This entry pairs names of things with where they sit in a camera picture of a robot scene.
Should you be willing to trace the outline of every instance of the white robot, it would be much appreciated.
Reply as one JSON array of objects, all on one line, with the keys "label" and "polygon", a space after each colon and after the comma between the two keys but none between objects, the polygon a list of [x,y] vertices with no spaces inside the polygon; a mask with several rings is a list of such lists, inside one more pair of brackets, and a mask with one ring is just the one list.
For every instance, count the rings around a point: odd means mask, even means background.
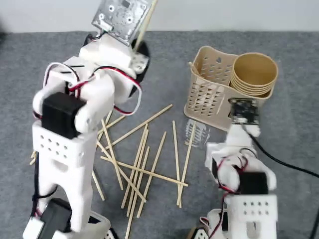
[{"label": "white robot", "polygon": [[[109,220],[91,212],[97,126],[113,108],[131,115],[139,107],[149,51],[131,45],[149,8],[144,0],[103,0],[92,22],[100,34],[88,36],[78,57],[48,66],[33,99],[35,193],[24,239],[112,238]],[[133,111],[115,106],[136,89]],[[57,186],[69,202],[53,198]]]},{"label": "white robot", "polygon": [[208,227],[207,236],[276,239],[277,196],[269,194],[276,188],[276,175],[257,159],[249,136],[260,134],[257,102],[231,99],[230,103],[232,125],[225,142],[207,144],[205,166],[226,191],[222,209],[210,211],[203,221]]}]

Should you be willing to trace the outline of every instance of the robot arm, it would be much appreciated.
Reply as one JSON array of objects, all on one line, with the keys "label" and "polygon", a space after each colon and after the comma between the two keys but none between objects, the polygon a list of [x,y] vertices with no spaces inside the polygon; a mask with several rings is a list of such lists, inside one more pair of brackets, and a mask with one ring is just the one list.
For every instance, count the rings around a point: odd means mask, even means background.
[{"label": "robot arm", "polygon": [[246,130],[258,136],[258,111],[250,99],[232,100],[233,123],[224,143],[208,143],[205,166],[227,193],[208,213],[210,239],[276,239],[276,175],[257,158]]},{"label": "robot arm", "polygon": [[[99,65],[79,57],[71,57],[64,64],[82,66],[76,68],[76,74],[81,82],[87,81],[78,93],[78,99],[84,101],[85,105],[76,113],[74,125],[79,133],[88,133],[113,108],[114,80],[105,70],[96,71],[92,76]],[[62,67],[56,67],[49,71],[47,84],[36,93],[33,99],[33,110],[39,115],[43,115],[43,102],[46,98],[56,92],[65,93],[66,87],[72,89],[79,84],[74,81],[73,75],[65,74],[63,70],[65,69]]]}]

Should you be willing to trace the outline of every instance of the circuit board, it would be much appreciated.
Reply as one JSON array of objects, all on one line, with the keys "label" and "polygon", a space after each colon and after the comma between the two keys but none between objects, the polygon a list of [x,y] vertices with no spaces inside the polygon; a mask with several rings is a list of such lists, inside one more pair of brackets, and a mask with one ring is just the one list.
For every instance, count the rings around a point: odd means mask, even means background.
[{"label": "circuit board", "polygon": [[128,46],[149,9],[145,0],[102,0],[92,24]]},{"label": "circuit board", "polygon": [[231,98],[231,117],[234,124],[259,125],[257,100],[247,98]]}]

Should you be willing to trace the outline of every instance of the brown paper cup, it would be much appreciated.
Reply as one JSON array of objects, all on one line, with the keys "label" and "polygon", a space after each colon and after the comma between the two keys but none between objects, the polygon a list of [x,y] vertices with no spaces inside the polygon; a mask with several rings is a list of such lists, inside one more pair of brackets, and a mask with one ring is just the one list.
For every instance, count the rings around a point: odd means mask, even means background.
[{"label": "brown paper cup", "polygon": [[277,76],[278,67],[272,58],[257,52],[245,53],[234,61],[231,85],[242,93],[259,96],[271,91]]}]

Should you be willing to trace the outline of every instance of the beige plastic basket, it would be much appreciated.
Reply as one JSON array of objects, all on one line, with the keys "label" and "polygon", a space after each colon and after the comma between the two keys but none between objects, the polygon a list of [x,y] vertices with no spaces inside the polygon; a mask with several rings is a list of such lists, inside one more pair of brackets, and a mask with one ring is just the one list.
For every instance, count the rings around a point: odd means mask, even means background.
[{"label": "beige plastic basket", "polygon": [[198,51],[193,63],[189,63],[191,82],[184,113],[187,117],[228,131],[231,125],[230,98],[253,98],[258,106],[270,98],[271,91],[262,97],[252,97],[230,87],[232,67],[238,55],[227,54],[210,46]]}]

